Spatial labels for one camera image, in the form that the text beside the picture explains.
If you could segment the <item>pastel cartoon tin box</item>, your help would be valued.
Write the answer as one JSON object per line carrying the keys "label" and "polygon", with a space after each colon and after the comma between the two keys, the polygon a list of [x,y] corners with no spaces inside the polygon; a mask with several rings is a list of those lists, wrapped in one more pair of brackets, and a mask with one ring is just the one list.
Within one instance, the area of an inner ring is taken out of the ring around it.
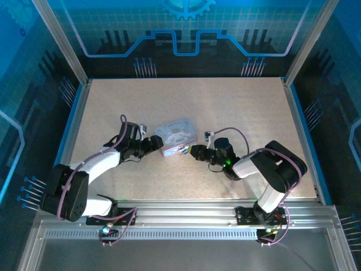
{"label": "pastel cartoon tin box", "polygon": [[154,132],[163,140],[161,153],[164,157],[182,153],[185,147],[195,145],[197,142],[196,129],[187,117],[160,125]]}

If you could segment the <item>slotted aluminium strip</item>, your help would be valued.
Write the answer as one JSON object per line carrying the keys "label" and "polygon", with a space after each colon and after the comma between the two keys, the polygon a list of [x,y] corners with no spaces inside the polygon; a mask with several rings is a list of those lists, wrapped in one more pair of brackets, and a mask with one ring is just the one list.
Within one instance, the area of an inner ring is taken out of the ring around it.
{"label": "slotted aluminium strip", "polygon": [[[98,239],[97,229],[53,229],[46,239]],[[256,240],[256,229],[129,229],[123,240]]]}

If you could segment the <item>lit connector board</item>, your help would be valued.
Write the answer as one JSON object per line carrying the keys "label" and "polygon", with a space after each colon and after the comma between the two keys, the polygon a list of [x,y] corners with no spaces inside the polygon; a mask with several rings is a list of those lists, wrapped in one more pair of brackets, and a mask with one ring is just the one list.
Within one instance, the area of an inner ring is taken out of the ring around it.
{"label": "lit connector board", "polygon": [[278,229],[269,228],[269,229],[257,229],[257,238],[262,241],[273,242],[276,239],[276,234]]}
{"label": "lit connector board", "polygon": [[99,238],[111,237],[114,234],[118,233],[118,230],[114,229],[113,226],[114,224],[111,222],[105,224],[99,231]]}

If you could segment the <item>aluminium frame cross rail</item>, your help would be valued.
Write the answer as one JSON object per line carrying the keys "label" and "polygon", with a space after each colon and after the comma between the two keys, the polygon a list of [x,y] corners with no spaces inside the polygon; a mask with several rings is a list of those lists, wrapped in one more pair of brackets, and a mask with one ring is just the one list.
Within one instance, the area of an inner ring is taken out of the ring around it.
{"label": "aluminium frame cross rail", "polygon": [[[251,208],[253,200],[122,200],[119,207],[136,207],[136,226],[236,226],[237,207]],[[285,204],[293,228],[327,227],[338,221],[336,207],[314,199],[290,200]]]}

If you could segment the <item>aluminium table side rail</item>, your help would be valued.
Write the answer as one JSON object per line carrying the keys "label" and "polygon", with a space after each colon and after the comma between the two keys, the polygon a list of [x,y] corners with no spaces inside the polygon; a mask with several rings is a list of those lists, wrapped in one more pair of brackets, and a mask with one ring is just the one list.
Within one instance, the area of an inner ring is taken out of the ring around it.
{"label": "aluminium table side rail", "polygon": [[71,162],[78,131],[81,125],[87,97],[89,95],[91,81],[82,88],[78,88],[73,106],[71,108],[62,139],[54,161],[54,167],[58,164],[68,165]]}
{"label": "aluminium table side rail", "polygon": [[321,170],[309,129],[306,125],[306,119],[303,115],[300,100],[293,84],[288,85],[284,77],[281,78],[281,81],[289,103],[293,121],[296,126],[298,137],[300,139],[302,151],[308,166],[308,172],[316,191],[316,196],[321,205],[328,205],[330,203],[329,192],[325,184],[324,174]]}

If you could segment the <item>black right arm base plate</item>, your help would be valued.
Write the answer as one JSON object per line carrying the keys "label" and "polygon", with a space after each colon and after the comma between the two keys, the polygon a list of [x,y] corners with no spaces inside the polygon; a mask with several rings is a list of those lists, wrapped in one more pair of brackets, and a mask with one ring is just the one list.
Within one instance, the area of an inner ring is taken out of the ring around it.
{"label": "black right arm base plate", "polygon": [[288,222],[285,209],[277,207],[271,213],[266,213],[260,208],[236,207],[236,222],[240,225],[255,226],[285,226]]}

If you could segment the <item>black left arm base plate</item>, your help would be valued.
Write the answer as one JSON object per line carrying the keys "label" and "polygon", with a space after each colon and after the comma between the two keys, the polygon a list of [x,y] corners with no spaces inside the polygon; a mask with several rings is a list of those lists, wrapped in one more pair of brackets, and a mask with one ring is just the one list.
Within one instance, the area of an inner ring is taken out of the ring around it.
{"label": "black left arm base plate", "polygon": [[123,214],[126,215],[124,215],[122,218],[117,218],[112,220],[104,220],[95,217],[88,217],[86,219],[86,225],[104,226],[105,224],[111,222],[114,224],[114,226],[126,226],[129,223],[129,221],[131,221],[130,223],[131,226],[135,225],[136,214],[133,214],[132,208],[118,208],[117,215],[119,216]]}

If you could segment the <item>aluminium frame post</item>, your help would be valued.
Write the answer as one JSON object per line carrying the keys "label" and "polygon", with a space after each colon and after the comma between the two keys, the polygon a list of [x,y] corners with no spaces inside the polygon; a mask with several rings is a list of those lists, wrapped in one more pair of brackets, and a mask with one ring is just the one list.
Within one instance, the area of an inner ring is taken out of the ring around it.
{"label": "aluminium frame post", "polygon": [[77,77],[82,86],[87,86],[89,79],[86,76],[84,69],[77,57],[71,43],[66,37],[59,21],[57,20],[53,10],[51,9],[47,0],[31,0],[36,10],[38,11],[47,29],[51,33],[53,39],[58,45],[60,51],[64,55],[66,61]]}
{"label": "aluminium frame post", "polygon": [[300,50],[298,51],[296,57],[292,61],[290,68],[284,79],[284,86],[289,88],[296,78],[297,74],[301,70],[304,62],[306,61],[308,55],[310,54],[312,48],[319,39],[324,27],[326,26],[329,18],[333,14],[336,6],[338,5],[339,0],[325,0],[322,8],[320,9],[315,23],[310,29],[308,35],[306,36]]}

